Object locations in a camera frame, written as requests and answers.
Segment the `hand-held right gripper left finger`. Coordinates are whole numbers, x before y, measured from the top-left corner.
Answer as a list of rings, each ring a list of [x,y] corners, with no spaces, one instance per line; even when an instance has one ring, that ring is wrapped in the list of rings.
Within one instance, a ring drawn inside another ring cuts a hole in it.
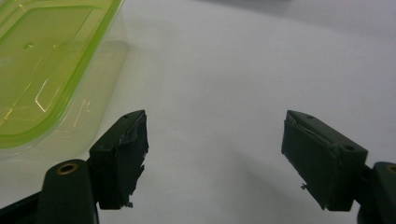
[[[146,112],[121,116],[87,160],[63,161],[46,172],[36,224],[99,224],[98,209],[131,207],[148,151]]]

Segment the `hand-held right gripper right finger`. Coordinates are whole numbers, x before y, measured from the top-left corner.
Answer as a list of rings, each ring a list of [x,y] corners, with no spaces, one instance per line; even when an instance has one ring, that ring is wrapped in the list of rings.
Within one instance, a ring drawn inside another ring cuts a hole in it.
[[[368,151],[303,112],[289,110],[281,153],[321,209],[348,212],[360,205],[358,224],[396,224],[396,163],[365,164]]]

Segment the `green plastic container lid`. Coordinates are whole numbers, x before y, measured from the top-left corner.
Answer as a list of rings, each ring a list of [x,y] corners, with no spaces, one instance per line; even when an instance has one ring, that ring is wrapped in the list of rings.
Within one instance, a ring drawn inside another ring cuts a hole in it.
[[[129,50],[124,0],[0,0],[0,160],[88,147]]]

